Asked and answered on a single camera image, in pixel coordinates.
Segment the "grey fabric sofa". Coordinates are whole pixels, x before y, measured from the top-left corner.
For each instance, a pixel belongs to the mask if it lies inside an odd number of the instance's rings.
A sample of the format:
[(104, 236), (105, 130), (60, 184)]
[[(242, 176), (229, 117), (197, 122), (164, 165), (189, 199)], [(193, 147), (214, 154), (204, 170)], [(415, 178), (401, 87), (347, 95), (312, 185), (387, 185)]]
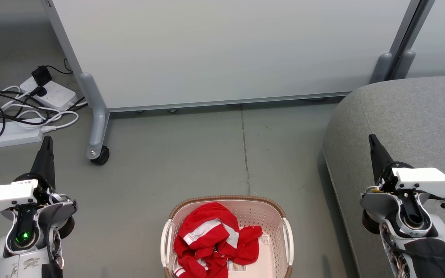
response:
[(393, 278), (381, 237), (362, 225), (361, 193), (374, 185), (369, 135), (395, 161), (445, 173), (445, 77), (384, 81), (356, 89), (336, 107), (324, 139), (325, 165), (360, 278)]

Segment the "wide white partition panel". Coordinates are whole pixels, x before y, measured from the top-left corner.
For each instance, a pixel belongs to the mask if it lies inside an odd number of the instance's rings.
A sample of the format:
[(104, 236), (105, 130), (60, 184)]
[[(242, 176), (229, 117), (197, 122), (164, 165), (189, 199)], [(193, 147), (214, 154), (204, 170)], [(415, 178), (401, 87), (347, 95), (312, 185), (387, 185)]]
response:
[(40, 0), (92, 109), (345, 96), (391, 79), (428, 0)]

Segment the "white long power strip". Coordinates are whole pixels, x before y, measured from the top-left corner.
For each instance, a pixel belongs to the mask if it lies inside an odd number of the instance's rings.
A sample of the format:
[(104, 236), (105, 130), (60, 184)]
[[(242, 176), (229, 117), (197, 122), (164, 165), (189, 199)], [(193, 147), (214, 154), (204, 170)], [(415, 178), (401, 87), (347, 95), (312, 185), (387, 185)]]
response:
[(0, 147), (41, 142), (43, 137), (41, 127), (38, 125), (6, 122), (5, 128), (2, 128), (0, 123)]

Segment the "red white-striped garment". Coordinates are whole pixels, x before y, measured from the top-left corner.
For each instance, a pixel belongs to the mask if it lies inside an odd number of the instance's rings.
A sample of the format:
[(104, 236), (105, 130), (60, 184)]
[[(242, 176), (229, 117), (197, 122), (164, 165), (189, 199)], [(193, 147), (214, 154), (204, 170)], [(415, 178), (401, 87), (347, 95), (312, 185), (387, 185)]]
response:
[(212, 202), (195, 209), (174, 240), (175, 278), (228, 278), (239, 236), (236, 216), (223, 205)]

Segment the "white laundry basket brown rim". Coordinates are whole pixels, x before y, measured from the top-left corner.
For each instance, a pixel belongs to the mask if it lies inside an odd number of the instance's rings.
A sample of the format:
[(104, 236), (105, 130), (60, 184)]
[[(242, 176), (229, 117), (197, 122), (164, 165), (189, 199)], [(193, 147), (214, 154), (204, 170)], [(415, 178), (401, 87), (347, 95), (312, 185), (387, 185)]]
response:
[(219, 195), (191, 198), (180, 202), (168, 216), (160, 241), (160, 257), (165, 278), (175, 278), (176, 261), (173, 243), (186, 216), (203, 204), (218, 202), (237, 218), (240, 227), (260, 226), (268, 235), (273, 248), (274, 274), (272, 278), (291, 278), (294, 261), (294, 239), (284, 210), (276, 202), (244, 195)]

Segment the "printed paper label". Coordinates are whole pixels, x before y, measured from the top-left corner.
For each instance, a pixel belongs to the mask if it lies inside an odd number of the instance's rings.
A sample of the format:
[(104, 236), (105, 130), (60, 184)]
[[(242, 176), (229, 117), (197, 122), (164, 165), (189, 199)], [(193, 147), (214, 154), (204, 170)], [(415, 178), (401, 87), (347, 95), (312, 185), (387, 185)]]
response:
[(229, 278), (272, 278), (274, 274), (273, 248), (268, 235), (258, 239), (259, 254), (256, 262), (247, 265), (228, 262)]

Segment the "black caster wheel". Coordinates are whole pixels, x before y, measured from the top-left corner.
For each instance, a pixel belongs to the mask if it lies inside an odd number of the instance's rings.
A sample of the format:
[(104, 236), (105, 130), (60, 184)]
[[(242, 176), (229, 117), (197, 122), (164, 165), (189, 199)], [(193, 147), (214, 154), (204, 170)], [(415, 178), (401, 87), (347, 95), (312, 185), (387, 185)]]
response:
[(102, 165), (104, 165), (104, 164), (106, 164), (108, 162), (109, 157), (110, 157), (110, 150), (109, 150), (109, 148), (106, 147), (106, 146), (102, 146), (101, 151), (100, 151), (100, 155), (97, 156), (94, 159), (90, 159), (90, 161), (94, 165), (102, 166)]

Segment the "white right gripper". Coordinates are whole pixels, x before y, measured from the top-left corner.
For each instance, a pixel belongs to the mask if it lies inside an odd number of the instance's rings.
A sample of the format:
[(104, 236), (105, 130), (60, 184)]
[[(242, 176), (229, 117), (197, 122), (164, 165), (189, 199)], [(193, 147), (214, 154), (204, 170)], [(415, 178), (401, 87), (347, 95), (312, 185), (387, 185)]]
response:
[(390, 168), (394, 161), (375, 134), (369, 135), (373, 178), (386, 193), (428, 193), (445, 198), (445, 174), (436, 168)]

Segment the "white square power strip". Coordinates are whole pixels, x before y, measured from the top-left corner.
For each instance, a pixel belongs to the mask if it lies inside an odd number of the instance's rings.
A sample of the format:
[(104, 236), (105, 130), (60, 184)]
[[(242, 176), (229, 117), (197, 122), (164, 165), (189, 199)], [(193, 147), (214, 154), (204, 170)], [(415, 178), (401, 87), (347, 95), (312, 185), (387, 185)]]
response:
[[(32, 93), (37, 88), (37, 83), (33, 77), (30, 77), (19, 87), (21, 93)], [(46, 94), (42, 97), (34, 95), (33, 98), (48, 108), (65, 111), (79, 100), (75, 92), (54, 81), (47, 82), (43, 88)]]

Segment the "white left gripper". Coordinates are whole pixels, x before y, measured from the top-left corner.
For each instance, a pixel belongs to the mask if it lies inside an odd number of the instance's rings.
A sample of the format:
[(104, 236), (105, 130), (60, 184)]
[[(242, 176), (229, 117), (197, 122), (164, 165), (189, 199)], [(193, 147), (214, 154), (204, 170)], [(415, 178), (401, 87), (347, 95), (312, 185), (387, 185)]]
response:
[(6, 215), (31, 205), (36, 209), (34, 220), (39, 219), (42, 209), (49, 205), (49, 195), (56, 187), (53, 139), (45, 136), (32, 165), (31, 174), (18, 176), (12, 183), (0, 185), (0, 213)]

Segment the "black power adapter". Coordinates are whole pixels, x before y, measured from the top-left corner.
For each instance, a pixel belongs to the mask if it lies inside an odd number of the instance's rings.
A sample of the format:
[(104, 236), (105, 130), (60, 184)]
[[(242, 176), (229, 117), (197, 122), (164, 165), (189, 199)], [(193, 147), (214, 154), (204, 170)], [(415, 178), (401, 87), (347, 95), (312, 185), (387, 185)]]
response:
[(34, 71), (31, 72), (32, 77), (35, 80), (37, 86), (43, 87), (47, 83), (53, 80), (48, 68), (44, 65), (37, 67)]

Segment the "white partition panel grey post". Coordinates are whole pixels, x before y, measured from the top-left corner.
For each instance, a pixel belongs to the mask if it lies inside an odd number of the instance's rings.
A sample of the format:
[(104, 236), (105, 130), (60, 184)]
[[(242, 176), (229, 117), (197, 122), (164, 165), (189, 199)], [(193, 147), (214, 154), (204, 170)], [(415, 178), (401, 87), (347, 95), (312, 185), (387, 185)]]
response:
[(428, 0), (392, 80), (445, 76), (445, 0)]

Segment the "red cloth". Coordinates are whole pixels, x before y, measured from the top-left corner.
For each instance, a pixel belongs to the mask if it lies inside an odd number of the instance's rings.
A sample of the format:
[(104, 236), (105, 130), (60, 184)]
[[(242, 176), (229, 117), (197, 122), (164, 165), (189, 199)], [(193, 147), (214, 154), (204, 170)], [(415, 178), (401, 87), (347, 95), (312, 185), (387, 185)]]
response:
[(236, 252), (228, 259), (240, 265), (255, 263), (260, 251), (259, 238), (262, 235), (260, 226), (247, 226), (240, 229)]

